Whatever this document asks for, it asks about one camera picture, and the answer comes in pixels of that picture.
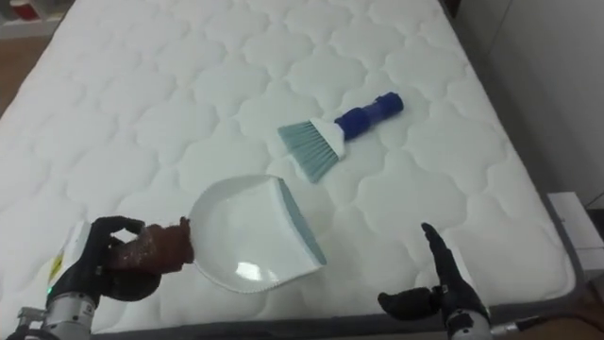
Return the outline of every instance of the cable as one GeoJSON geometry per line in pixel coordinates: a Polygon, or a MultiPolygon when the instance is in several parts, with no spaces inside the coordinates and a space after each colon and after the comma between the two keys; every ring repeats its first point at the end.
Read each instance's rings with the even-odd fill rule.
{"type": "Polygon", "coordinates": [[[581,314],[576,314],[576,313],[562,312],[562,313],[552,313],[552,314],[545,314],[545,315],[540,315],[540,316],[529,317],[524,320],[517,321],[516,326],[518,327],[519,331],[523,332],[523,331],[531,329],[535,326],[542,325],[548,321],[557,320],[557,319],[575,319],[578,321],[582,321],[583,323],[593,327],[595,330],[598,330],[599,332],[604,334],[604,327],[602,327],[602,325],[595,322],[593,319],[591,319],[589,317],[586,317],[581,314]]]}

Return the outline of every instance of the mattress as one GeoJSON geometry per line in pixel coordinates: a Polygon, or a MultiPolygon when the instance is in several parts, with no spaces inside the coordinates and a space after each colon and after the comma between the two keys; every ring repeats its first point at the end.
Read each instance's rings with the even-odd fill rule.
{"type": "Polygon", "coordinates": [[[73,224],[174,223],[245,174],[285,179],[327,266],[240,295],[189,265],[142,301],[103,299],[94,332],[386,317],[378,293],[438,283],[422,222],[459,249],[489,306],[577,284],[437,0],[77,0],[0,120],[0,164],[2,336],[21,306],[43,306],[73,224]],[[309,183],[277,128],[387,92],[403,113],[309,183]]]}

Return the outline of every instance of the metal robot arm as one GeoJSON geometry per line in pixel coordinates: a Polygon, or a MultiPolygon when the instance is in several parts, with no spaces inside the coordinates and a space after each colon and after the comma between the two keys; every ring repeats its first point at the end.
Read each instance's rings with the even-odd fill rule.
{"type": "Polygon", "coordinates": [[[453,253],[435,228],[424,223],[422,229],[441,285],[431,290],[414,288],[393,296],[382,293],[377,298],[379,305],[388,315],[404,321],[426,318],[441,311],[449,339],[493,339],[487,309],[461,276],[453,253]]]}

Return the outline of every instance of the hand brush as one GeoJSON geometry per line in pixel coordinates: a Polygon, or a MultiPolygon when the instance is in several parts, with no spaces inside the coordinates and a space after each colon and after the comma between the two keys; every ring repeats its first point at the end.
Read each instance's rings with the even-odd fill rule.
{"type": "Polygon", "coordinates": [[[319,118],[280,127],[277,132],[310,182],[316,183],[344,157],[344,142],[359,137],[375,124],[403,110],[396,93],[379,96],[364,108],[355,108],[333,123],[319,118]]]}

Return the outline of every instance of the white mattress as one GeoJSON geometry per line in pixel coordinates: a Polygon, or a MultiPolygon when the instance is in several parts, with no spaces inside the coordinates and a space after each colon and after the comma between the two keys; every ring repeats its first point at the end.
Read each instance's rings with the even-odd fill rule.
{"type": "Polygon", "coordinates": [[[76,221],[176,222],[218,179],[284,178],[327,267],[238,295],[189,265],[96,332],[379,314],[434,285],[420,223],[458,247],[489,305],[561,297],[575,275],[437,0],[78,0],[0,121],[0,335],[43,306],[76,221]],[[309,183],[277,127],[396,92],[402,115],[309,183]]]}

